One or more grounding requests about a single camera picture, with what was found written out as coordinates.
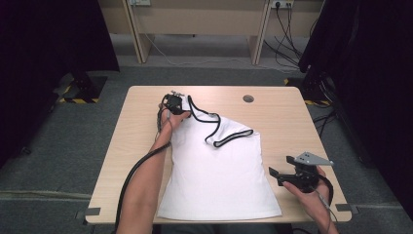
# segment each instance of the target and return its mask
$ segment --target white t-shirt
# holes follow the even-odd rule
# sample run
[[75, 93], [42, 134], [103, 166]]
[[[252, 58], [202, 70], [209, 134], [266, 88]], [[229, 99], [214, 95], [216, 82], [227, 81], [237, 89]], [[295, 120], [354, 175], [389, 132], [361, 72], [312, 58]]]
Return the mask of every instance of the white t-shirt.
[[280, 215], [264, 175], [260, 134], [225, 117], [209, 115], [191, 100], [189, 105], [192, 116], [171, 138], [172, 173], [158, 216], [239, 220]]

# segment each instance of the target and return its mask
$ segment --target power outlet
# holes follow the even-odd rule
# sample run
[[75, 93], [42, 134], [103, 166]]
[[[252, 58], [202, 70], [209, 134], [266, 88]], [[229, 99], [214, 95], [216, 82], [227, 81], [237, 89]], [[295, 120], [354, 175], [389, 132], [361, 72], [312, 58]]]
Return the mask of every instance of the power outlet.
[[129, 0], [132, 6], [150, 6], [151, 0]]
[[292, 5], [294, 4], [294, 0], [274, 0], [273, 1], [273, 5], [271, 8], [277, 8], [276, 4], [280, 3], [280, 9], [288, 9], [288, 8], [292, 8]]

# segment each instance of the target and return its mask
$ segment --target hand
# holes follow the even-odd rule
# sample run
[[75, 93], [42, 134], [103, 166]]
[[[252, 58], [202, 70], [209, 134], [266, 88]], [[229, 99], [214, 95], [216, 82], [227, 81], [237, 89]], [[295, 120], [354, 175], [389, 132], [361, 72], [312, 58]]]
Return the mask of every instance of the hand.
[[160, 108], [162, 108], [162, 117], [161, 117], [161, 125], [162, 129], [164, 128], [165, 125], [170, 125], [171, 129], [175, 131], [176, 129], [179, 128], [180, 123], [189, 117], [190, 112], [189, 111], [184, 111], [180, 115], [174, 115], [172, 114], [164, 105], [159, 104]]
[[[325, 172], [319, 166], [317, 166], [317, 171], [321, 176], [325, 177]], [[321, 233], [335, 233], [336, 228], [331, 223], [330, 212], [319, 197], [320, 195], [325, 201], [328, 201], [329, 191], [324, 181], [320, 179], [317, 191], [311, 193], [303, 193], [294, 184], [289, 182], [283, 182], [282, 185], [298, 198], [306, 213], [317, 223]]]

